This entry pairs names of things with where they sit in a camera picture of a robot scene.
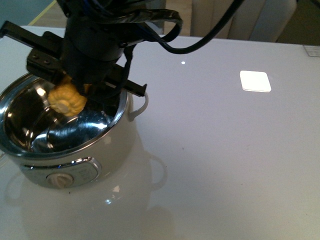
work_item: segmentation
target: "cooking pot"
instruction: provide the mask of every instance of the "cooking pot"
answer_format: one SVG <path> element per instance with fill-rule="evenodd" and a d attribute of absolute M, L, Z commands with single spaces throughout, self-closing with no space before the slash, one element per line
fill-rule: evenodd
<path fill-rule="evenodd" d="M 21 228 L 23 239 L 32 240 L 44 236 L 47 240 L 155 239 L 152 234 L 144 234 L 152 233 L 153 226 L 148 223 L 159 219 L 150 215 L 152 195 L 155 198 L 167 183 L 168 169 L 162 159 L 144 149 L 138 133 L 116 172 L 82 186 L 38 187 L 14 167 L 9 161 L 1 169 L 10 173 L 0 183 L 0 206 L 11 216 L 2 226 L 4 235 Z"/>
<path fill-rule="evenodd" d="M 134 142 L 133 97 L 122 91 L 107 104 L 87 101 L 84 110 L 67 117 L 50 108 L 54 85 L 30 73 L 0 95 L 0 149 L 33 183 L 70 188 L 114 172 Z"/>

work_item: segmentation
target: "yellow corn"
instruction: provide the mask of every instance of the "yellow corn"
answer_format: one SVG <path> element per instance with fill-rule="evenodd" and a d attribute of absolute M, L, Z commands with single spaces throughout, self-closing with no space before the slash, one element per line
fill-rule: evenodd
<path fill-rule="evenodd" d="M 71 77 L 65 75 L 61 83 L 56 85 L 48 94 L 50 107 L 67 117 L 79 114 L 85 107 L 87 98 L 80 95 Z"/>

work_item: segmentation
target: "table surface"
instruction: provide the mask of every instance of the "table surface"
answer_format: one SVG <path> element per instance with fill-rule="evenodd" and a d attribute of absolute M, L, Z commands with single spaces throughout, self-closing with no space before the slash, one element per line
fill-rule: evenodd
<path fill-rule="evenodd" d="M 27 72 L 29 51 L 0 40 L 0 91 Z M 319 67 L 301 45 L 215 39 L 173 55 L 140 43 L 129 78 L 148 83 L 149 106 L 123 165 L 57 190 L 31 183 L 5 156 L 0 239 L 319 239 Z M 267 73 L 271 91 L 244 91 L 243 70 Z"/>

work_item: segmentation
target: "black cable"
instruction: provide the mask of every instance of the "black cable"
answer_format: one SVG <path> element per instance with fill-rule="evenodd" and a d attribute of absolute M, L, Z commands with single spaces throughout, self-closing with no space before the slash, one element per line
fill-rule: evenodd
<path fill-rule="evenodd" d="M 174 48 L 165 42 L 159 42 L 159 44 L 172 54 L 189 54 L 198 50 L 199 48 L 203 47 L 208 42 L 210 42 L 221 31 L 221 29 L 229 22 L 232 16 L 236 13 L 243 1 L 244 0 L 234 0 L 225 12 L 225 14 L 220 19 L 220 21 L 214 26 L 214 28 L 195 44 L 185 48 Z"/>

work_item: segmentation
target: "chair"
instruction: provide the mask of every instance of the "chair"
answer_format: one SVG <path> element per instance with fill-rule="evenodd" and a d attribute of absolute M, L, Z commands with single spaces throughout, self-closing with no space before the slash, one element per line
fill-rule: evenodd
<path fill-rule="evenodd" d="M 205 36 L 233 0 L 193 0 L 191 35 Z M 276 42 L 297 8 L 297 0 L 245 0 L 217 38 Z"/>

